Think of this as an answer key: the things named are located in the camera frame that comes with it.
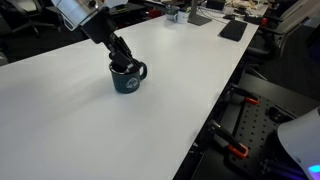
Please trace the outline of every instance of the table surface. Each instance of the table surface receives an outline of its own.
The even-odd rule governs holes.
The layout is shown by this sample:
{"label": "table surface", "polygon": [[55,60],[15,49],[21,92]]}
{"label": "table surface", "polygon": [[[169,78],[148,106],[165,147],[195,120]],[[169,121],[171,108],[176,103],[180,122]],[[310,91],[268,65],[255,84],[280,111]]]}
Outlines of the table surface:
{"label": "table surface", "polygon": [[224,26],[117,31],[149,68],[128,95],[91,40],[1,67],[0,179],[172,179],[258,27],[235,42]]}

